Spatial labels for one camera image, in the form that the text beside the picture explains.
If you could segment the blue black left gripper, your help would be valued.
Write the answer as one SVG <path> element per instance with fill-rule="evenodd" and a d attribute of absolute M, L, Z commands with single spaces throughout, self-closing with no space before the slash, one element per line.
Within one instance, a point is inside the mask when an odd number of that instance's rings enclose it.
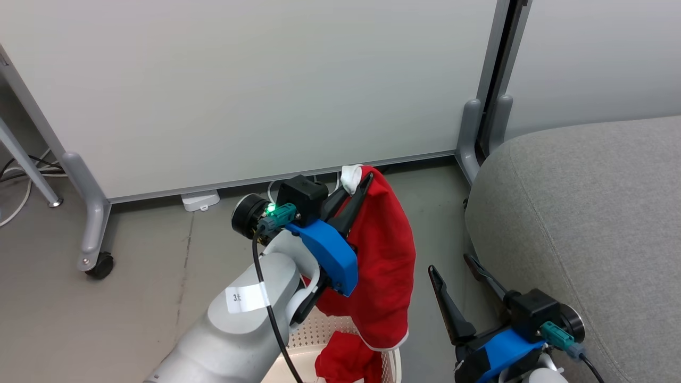
<path fill-rule="evenodd" d="M 348 297 L 358 284 L 358 260 L 346 237 L 360 213 L 373 182 L 370 172 L 350 195 L 339 188 L 328 196 L 321 207 L 321 216 L 308 226 L 288 223 L 286 229 L 299 235 L 306 249 L 330 279 L 331 289 Z"/>

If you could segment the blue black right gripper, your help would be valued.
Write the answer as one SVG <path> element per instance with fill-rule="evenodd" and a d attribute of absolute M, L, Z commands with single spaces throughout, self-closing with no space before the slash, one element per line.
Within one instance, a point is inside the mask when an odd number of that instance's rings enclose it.
<path fill-rule="evenodd" d="M 508 307 L 508 290 L 472 254 L 464 254 L 472 276 L 486 284 L 503 307 Z M 499 329 L 477 337 L 474 325 L 465 320 L 447 291 L 447 285 L 434 265 L 428 267 L 436 302 L 445 329 L 459 359 L 455 382 L 522 381 L 538 369 L 545 339 L 529 342 L 511 328 Z"/>

